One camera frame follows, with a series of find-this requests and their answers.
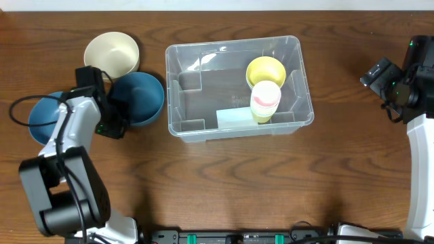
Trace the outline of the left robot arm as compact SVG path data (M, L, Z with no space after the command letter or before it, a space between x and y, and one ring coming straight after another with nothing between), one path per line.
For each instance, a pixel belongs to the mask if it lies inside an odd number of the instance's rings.
M28 118L44 144L19 175L38 230L65 243L139 243L133 218L113 209L89 150L101 116L111 109L103 89L88 86L38 95Z

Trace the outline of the cream large bowl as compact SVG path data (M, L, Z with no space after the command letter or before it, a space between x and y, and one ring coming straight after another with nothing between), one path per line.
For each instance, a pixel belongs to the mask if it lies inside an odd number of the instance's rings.
M99 68L105 82L113 81L138 70L140 50L135 40L120 32L98 35L87 45L83 62L86 66Z

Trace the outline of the yellow cup front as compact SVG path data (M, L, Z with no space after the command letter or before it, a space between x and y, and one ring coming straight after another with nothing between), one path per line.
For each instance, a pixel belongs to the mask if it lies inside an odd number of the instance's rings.
M255 120L255 122L257 123L266 123L267 121L269 121L271 119L271 115L268 116L261 116L261 115L257 115L257 114L252 114L253 119Z

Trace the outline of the yellow small bowl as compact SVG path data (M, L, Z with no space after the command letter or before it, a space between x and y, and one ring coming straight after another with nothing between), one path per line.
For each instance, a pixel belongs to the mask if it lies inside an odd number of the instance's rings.
M282 87L286 80L286 69L276 58L261 56L248 64L245 79L250 89L261 81L272 81Z

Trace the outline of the pink cup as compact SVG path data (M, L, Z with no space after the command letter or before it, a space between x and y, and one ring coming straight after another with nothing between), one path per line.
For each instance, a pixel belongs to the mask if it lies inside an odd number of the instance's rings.
M261 81L253 86L250 106L272 107L278 105L281 89L273 81Z

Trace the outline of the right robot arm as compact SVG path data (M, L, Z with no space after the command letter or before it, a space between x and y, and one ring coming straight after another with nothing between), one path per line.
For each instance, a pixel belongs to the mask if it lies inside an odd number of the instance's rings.
M383 100L393 123L406 125L411 150L410 210L404 234L433 237L433 37L410 39L403 66L381 58L360 78Z

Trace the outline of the dark blue bowl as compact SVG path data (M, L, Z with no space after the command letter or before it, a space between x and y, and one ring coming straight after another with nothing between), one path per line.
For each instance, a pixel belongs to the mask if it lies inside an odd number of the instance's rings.
M118 78L114 83L113 97L129 104L130 125L136 127L156 121L165 102L165 92L160 81L142 72Z
M30 127L28 130L38 143L46 145L51 138L51 135L56 126L59 118L59 104L57 100L42 98L30 112L28 123L29 124L44 124L54 122L51 125L41 127Z

